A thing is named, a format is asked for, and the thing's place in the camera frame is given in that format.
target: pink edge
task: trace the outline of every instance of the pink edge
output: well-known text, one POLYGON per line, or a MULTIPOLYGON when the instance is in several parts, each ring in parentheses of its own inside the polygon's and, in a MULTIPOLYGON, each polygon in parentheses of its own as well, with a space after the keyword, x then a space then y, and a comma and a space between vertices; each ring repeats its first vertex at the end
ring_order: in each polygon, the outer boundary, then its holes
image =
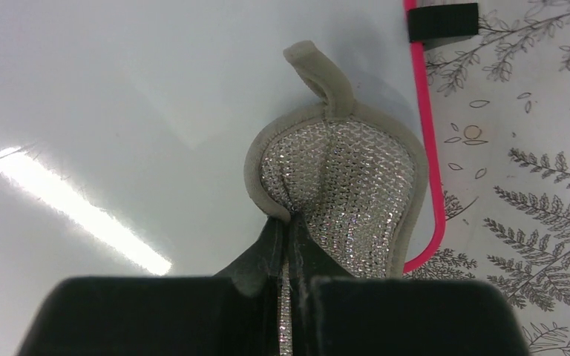
MULTIPOLYGON (((405 13, 416 7, 416 0, 404 0, 405 13)), ((436 133, 433 129, 433 117, 431 116, 431 102, 427 84, 427 71, 425 69, 425 50, 422 43, 410 44, 412 52, 412 67, 414 68, 414 80, 416 82, 416 95, 419 100, 419 112, 427 160, 429 161, 429 186, 433 200, 433 217, 436 226, 429 245, 420 255, 405 263, 403 272, 407 273, 422 266, 427 262, 442 243, 445 234, 447 220, 445 217, 445 199, 442 194, 442 181, 440 179, 440 167, 438 163, 438 150, 436 148, 436 133)))

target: leaf patterned tablecloth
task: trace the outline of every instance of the leaf patterned tablecloth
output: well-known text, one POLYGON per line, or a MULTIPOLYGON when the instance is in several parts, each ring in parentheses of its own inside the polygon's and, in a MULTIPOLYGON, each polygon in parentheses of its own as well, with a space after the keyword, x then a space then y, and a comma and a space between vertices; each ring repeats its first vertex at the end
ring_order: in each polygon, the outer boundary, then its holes
POLYGON ((570 356, 570 0, 479 6, 479 36, 427 53, 448 225, 406 277, 487 280, 534 355, 570 356))

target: gray fabric loop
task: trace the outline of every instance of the gray fabric loop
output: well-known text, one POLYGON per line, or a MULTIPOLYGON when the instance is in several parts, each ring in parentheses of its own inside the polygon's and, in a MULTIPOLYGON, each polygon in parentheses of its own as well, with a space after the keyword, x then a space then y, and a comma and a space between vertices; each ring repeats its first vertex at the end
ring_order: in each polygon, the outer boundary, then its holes
POLYGON ((341 70, 311 41, 283 51, 303 82, 327 104, 327 118, 347 118, 353 112, 353 87, 341 70))

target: gray fabric trim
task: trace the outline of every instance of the gray fabric trim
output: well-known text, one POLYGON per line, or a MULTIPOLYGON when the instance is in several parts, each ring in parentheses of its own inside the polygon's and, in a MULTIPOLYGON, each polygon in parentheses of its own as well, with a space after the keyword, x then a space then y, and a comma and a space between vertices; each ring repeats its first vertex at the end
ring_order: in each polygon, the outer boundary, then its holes
POLYGON ((248 195, 263 212, 288 223, 291 216, 287 209, 274 201, 261 185, 261 161, 265 151, 273 142, 277 142, 281 137, 303 126, 311 125, 321 120, 351 119, 385 132, 405 146, 415 165, 412 197, 394 230, 389 251, 391 258, 388 260, 386 270, 387 277, 400 277, 403 272, 410 237, 427 191, 429 177, 428 160, 422 143, 399 121, 354 99, 350 101, 353 92, 350 89, 350 84, 348 84, 347 90, 344 89, 344 80, 348 83, 346 77, 324 54, 313 46, 313 43, 301 42, 295 44, 285 50, 284 53, 287 60, 294 65, 303 80, 314 92, 325 99, 326 103, 312 105, 282 116, 267 125, 257 135, 250 145, 243 168, 248 195), (331 80, 331 77, 327 78, 327 74, 338 79, 335 81, 331 80), (344 105, 340 104, 338 102, 340 99, 345 100, 346 103, 344 105), (337 118, 328 116, 327 112, 339 113, 341 116, 337 118))

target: red trim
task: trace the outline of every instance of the red trim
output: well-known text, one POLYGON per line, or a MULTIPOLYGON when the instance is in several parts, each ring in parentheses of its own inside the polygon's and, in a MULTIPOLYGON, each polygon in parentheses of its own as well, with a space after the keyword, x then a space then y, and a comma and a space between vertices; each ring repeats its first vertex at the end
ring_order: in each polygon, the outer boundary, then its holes
MULTIPOLYGON (((404 0, 405 12, 416 7, 416 0, 404 0)), ((440 167, 438 163, 438 151, 436 148, 436 133, 433 129, 433 118, 431 116, 431 102, 429 99, 429 87, 427 84, 427 71, 425 70, 425 51, 422 43, 412 43, 412 66, 414 68, 414 80, 416 81, 416 95, 419 100, 419 111, 421 114, 421 126, 427 160, 429 161, 429 186, 431 198, 433 200, 433 217, 436 226, 429 245, 417 257, 405 263, 403 272, 413 271, 427 262, 436 252, 442 236, 445 234, 445 198, 442 194, 442 181, 440 179, 440 167)))

